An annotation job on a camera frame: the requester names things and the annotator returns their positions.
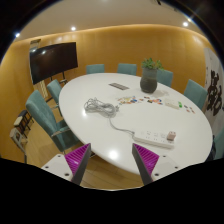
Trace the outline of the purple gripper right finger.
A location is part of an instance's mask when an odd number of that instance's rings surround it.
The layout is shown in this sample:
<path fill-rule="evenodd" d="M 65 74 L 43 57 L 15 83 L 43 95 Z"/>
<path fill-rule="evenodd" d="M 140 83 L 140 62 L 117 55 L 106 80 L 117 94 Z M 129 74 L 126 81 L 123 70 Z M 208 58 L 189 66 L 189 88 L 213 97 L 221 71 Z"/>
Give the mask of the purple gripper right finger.
<path fill-rule="evenodd" d="M 152 183 L 152 171 L 154 170 L 156 163 L 159 160 L 159 156 L 138 144 L 132 145 L 132 155 L 139 169 L 143 184 L 148 185 Z"/>

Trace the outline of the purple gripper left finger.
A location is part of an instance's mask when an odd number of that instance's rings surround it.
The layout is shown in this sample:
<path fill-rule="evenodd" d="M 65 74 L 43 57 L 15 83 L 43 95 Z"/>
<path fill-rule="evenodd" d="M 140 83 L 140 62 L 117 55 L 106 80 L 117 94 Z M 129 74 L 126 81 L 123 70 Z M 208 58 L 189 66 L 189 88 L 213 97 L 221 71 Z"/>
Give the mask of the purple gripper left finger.
<path fill-rule="evenodd" d="M 79 185 L 82 181 L 88 160 L 91 155 L 91 144 L 86 144 L 65 155 L 65 160 L 72 172 L 72 182 Z"/>

